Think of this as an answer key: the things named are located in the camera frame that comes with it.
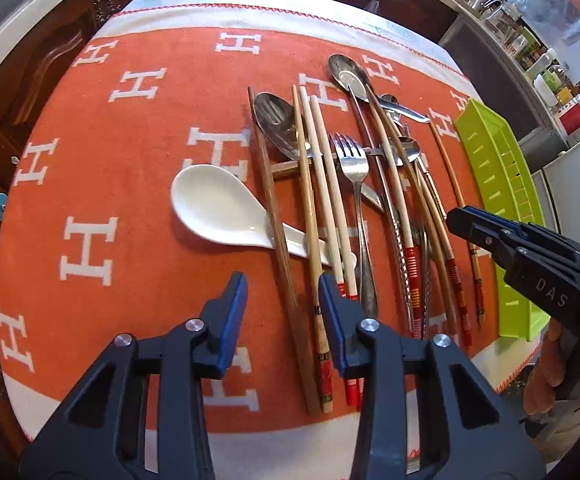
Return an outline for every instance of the metal fork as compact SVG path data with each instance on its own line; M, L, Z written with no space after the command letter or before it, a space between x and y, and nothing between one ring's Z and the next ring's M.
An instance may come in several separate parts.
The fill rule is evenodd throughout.
M330 136L330 138L337 150L341 170L345 177L352 182L355 193L356 229L358 230L359 252L361 253L359 256L359 298L361 307L366 316L376 318L379 316L379 305L376 298L376 287L374 285L374 276L372 275L367 237L363 226L363 209L361 208L361 185L368 176L370 165L363 148L355 139L341 134L335 134Z

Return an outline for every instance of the orange tablecloth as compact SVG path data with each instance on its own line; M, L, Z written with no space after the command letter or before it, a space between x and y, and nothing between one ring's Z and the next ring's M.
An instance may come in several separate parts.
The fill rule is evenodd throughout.
M312 33L303 34L302 24ZM30 437L116 334L166 333L196 315L230 273L241 270L249 301L237 356L223 381L204 385L209 431L238 434L211 438L219 476L251 476L247 466L235 468L233 459L262 450L276 461L287 459L263 466L275 478L347 474L357 415L345 405L342 381L335 377L334 413L307 417L272 251L202 240L180 224L169 201L173 177L200 163L230 169L262 197L248 85L289 101L291 85L304 84L319 96L329 131L360 139L351 103L328 74L327 58L334 53L368 70L379 94L392 93L404 105L432 113L467 203L481 204L452 129L465 100L476 93L455 68L407 44L305 14L219 4L118 14L79 55L45 107L20 162L0 234L2 367ZM409 126L445 208L455 207L427 126ZM351 188L343 186L343 192L354 226ZM283 220L304 229L297 179L278 182L277 193ZM380 317L398 329L405 320L396 314L399 288L388 223L370 208L364 213ZM500 346L494 264L487 254L481 257L487 321L478 330L467 245L455 237L451 242L475 336L471 354L491 384L502 386L534 347L515 347L508 362L496 363L504 354L492 349ZM293 258L291 266L308 322L307 262ZM439 306L437 299L433 332L444 325ZM484 357L488 352L492 357ZM148 419L153 430L153 402ZM154 444L148 435L148 459ZM415 437L410 449L416 452Z

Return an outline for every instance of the wooden chopstick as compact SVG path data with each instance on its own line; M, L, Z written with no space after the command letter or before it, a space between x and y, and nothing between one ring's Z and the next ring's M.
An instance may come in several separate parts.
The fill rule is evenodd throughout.
M314 304L314 332L317 338L317 352L319 354L319 397L321 411L331 413L334 409L332 397L332 360L330 359L329 344L327 343L326 328L321 316L319 303L319 278L323 273L321 266L321 248L319 246L319 228L317 213L314 207L314 193L310 179L308 153L305 149L305 133L301 117L301 103L296 85L292 85L292 105L294 105L294 124L296 125L296 140L299 145L299 170L301 172L301 194L305 211L305 233L308 241L308 256L310 260L310 285L312 302Z
M272 178L270 159L267 153L263 132L259 129L259 124L257 123L254 114L254 92L251 86L247 87L247 95L249 97L250 113L252 115L255 137L257 138L257 159L259 160L261 180L263 181L263 190L265 192L265 205L267 207L267 214L275 236L276 263L279 266L279 273L281 275L281 295L283 297L283 304L287 311L288 319L290 320L290 330L294 342L294 353L296 355L301 383L303 385L303 397L305 398L308 415L318 416L321 414L321 406L319 404L319 393L317 391L314 377L314 360L310 354L310 335L303 323L303 316L296 298L294 283L292 283L290 254L285 240L285 232L283 230L283 222L281 221L279 204L276 199L275 181Z
M457 306L459 308L459 314L461 316L461 329L464 334L464 345L466 349L472 346L472 331L470 329L470 316L468 315L468 308L465 304L464 286L461 283L461 276L459 275L459 269L456 266L456 261L454 259L454 251L452 251L452 246L450 245L450 238L448 237L448 232L446 232L446 226L444 220L439 213L439 209L436 207L435 198L432 196L432 192L429 188L428 182L423 176L423 171L416 167L417 173L421 174L421 180L423 185L421 189L423 190L423 196L427 201L427 206L432 214L432 219L436 226L436 231L441 238L441 246L444 250L446 256L446 269L448 270L448 275L450 276L452 282L452 288L454 289L454 298L456 299Z
M396 202L397 210L399 211L399 216L401 218L401 231L403 232L403 245L404 254L406 258L406 268L407 268L407 281L410 287L410 297L412 301L412 336L415 339L422 338L421 330L421 279L419 276L419 267L417 266L417 257L414 250L414 241L412 239L412 228L409 222L409 213L407 212L406 198L403 192L403 186L401 186L401 179L399 177L399 170L397 168L397 163L394 160L394 154L390 149L390 140L388 139L388 134L385 132L385 127L381 122L379 114L376 112L374 107L371 107L372 118L374 119L374 124L381 137L381 143L384 146L383 152L385 153L385 158L388 161L388 169L390 170L390 177L392 180L392 194L394 195L394 202Z
M347 219L345 218L345 209L343 208L343 198L339 187L339 178L337 177L337 168L334 166L334 157L330 149L329 139L327 137L326 125L321 115L321 107L315 95L310 97L310 107L314 123L317 127L317 136L323 160L326 166L327 182L332 196L332 205L334 209L334 219L339 229L339 240L341 241L341 256L343 256L343 273L345 274L345 284L347 285L347 294L351 300L358 300L358 290L356 288L355 265L352 256L352 246L350 245L350 233L347 229Z
M332 201L327 186L326 170L323 167L323 156L321 155L317 130L310 108L310 98L308 98L308 93L304 86L299 88L299 94L301 97L301 108L303 109L305 117L305 127L308 130L308 141L312 149L312 165L314 167L314 174L317 177L317 187L319 188L323 216L326 222L327 246L329 247L330 261L332 262L332 271L337 280L339 292L342 296L346 296L345 279L343 278L343 267L341 266L341 253L339 251L339 237L337 237ZM358 404L356 380L345 380L345 400L349 406L356 406Z
M441 248L441 243L439 241L439 235L436 232L435 223L432 219L432 215L430 213L429 208L427 207L427 202L425 200L425 196L423 196L423 191L419 186L419 180L417 178L417 174L412 167L412 164L407 160L406 150L403 148L403 144L401 140L399 140L399 131L397 130L397 126L392 122L392 120L388 117L388 114L381 108L379 101L377 100L376 96L372 89L366 85L366 91L370 98L370 104L375 109L379 117L381 118L381 122L383 122L383 126L385 129L390 132L392 137L392 142L394 146L397 148L399 152L399 157L403 161L403 167L406 169L407 178L410 180L410 186L413 187L415 190L415 196L417 198L417 202L419 204L419 208L423 213L423 218L425 220L425 228L427 230L427 235L430 238L430 244L432 245L432 252L433 257L435 259L436 264L436 272L439 275L439 281L441 282L441 292L444 296L444 301L446 303L446 317L448 319L448 332L449 335L455 340L455 342L459 342L458 340L458 332L457 332L457 316L454 310L454 301L453 301L453 294L452 288L450 285L450 280L448 277L448 271L446 269L446 263L444 261L444 254Z
M446 171L448 172L448 175L450 175L450 182L452 182L452 189L454 189L454 195L456 197L457 204L459 207L465 207L464 194L461 192L459 180L456 177L456 173L454 173L452 162L450 161L446 147L441 140L441 135L436 129L435 124L432 122L432 118L430 118L430 122L428 124L430 126L432 136L435 137L436 145L439 148L439 152L441 153L441 157L444 160L444 164L446 165ZM481 279L481 267L479 265L479 257L477 256L478 249L476 245L468 242L468 250L470 251L470 263L472 264L472 275L474 277L474 296L477 303L477 320L479 322L479 326L481 326L486 319L486 311L483 303L483 280Z

